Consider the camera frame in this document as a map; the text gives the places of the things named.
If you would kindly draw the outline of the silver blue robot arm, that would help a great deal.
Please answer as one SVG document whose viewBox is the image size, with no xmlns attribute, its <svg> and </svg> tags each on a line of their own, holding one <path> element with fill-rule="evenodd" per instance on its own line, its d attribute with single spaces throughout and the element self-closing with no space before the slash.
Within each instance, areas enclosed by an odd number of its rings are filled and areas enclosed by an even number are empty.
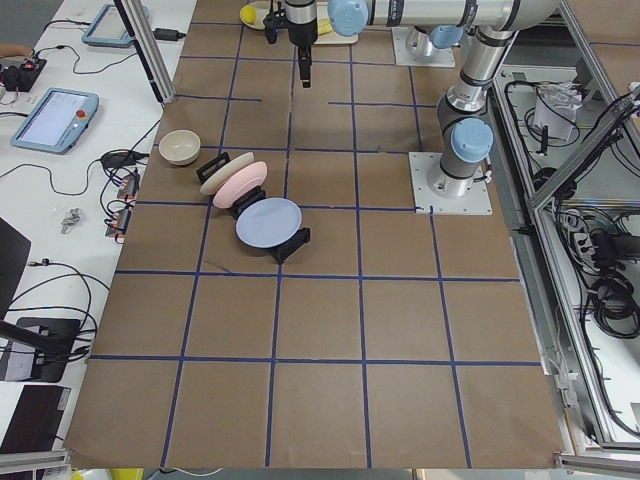
<svg viewBox="0 0 640 480">
<path fill-rule="evenodd" d="M 474 117 L 486 104 L 486 90 L 505 60 L 517 33 L 547 19 L 557 1 L 330 1 L 334 32 L 356 35 L 370 25 L 387 27 L 473 27 L 474 35 L 459 79 L 437 106 L 444 141 L 439 163 L 429 170 L 429 188 L 443 198 L 470 190 L 486 159 L 493 132 Z"/>
</svg>

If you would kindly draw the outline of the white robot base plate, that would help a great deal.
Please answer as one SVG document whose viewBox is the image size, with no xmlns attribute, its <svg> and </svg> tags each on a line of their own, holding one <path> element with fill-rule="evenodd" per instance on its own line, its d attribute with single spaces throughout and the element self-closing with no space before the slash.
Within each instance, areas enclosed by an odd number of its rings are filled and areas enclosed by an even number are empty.
<svg viewBox="0 0 640 480">
<path fill-rule="evenodd" d="M 439 152 L 410 152 L 409 164 L 415 212 L 433 215 L 475 215 L 493 213 L 488 187 L 480 166 L 469 179 L 447 177 L 440 168 Z"/>
</svg>

